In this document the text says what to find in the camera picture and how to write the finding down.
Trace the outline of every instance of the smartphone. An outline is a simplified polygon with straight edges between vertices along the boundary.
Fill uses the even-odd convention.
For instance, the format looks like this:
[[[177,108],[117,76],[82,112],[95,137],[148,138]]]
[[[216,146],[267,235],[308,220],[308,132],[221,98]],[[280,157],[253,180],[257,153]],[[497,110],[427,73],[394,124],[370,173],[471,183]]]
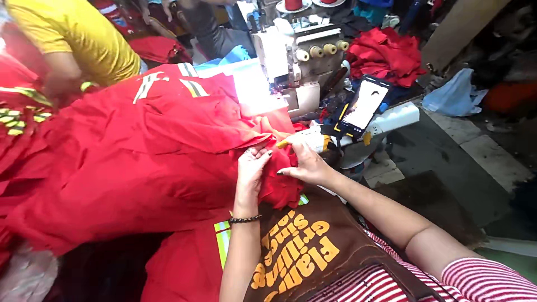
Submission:
[[[349,103],[334,128],[336,131],[350,133],[360,138],[373,119],[375,111],[388,94],[390,84],[371,76],[364,76],[360,83],[358,97]]]

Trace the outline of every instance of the phone screen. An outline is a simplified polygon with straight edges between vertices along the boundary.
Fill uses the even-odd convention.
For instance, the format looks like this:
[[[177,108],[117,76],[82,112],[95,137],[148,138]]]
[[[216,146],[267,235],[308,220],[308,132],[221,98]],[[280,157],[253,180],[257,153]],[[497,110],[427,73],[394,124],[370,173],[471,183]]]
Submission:
[[[387,87],[364,79],[360,85],[358,99],[352,105],[351,110],[347,109],[350,113],[343,118],[343,121],[362,130],[365,129],[387,93]]]

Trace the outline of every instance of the red striped shirt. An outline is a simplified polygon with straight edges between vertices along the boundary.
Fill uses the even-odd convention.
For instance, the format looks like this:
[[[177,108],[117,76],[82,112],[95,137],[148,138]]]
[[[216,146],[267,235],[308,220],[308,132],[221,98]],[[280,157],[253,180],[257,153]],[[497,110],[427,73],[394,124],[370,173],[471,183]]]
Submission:
[[[404,262],[382,239],[365,231],[375,243],[446,302],[537,302],[537,286],[516,271],[495,261],[463,258],[450,263],[442,281]],[[380,266],[354,271],[315,294],[310,302],[407,302],[408,298]],[[433,297],[420,302],[435,302]]]

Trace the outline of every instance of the beaded bracelet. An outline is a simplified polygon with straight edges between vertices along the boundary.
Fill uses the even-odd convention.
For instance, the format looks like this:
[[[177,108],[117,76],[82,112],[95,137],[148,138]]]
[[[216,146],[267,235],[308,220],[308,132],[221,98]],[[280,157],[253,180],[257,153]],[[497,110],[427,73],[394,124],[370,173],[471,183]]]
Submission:
[[[256,215],[254,217],[250,217],[250,218],[230,218],[229,223],[230,224],[243,224],[245,222],[252,222],[252,221],[259,220],[259,218],[261,218],[261,214]]]

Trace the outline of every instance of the yellow shirt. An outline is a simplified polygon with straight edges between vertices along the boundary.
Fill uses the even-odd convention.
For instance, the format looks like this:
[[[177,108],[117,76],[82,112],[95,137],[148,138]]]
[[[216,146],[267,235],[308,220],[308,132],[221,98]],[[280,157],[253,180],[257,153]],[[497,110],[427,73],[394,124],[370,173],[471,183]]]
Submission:
[[[8,0],[9,14],[42,53],[71,52],[103,86],[137,75],[140,57],[87,0]]]

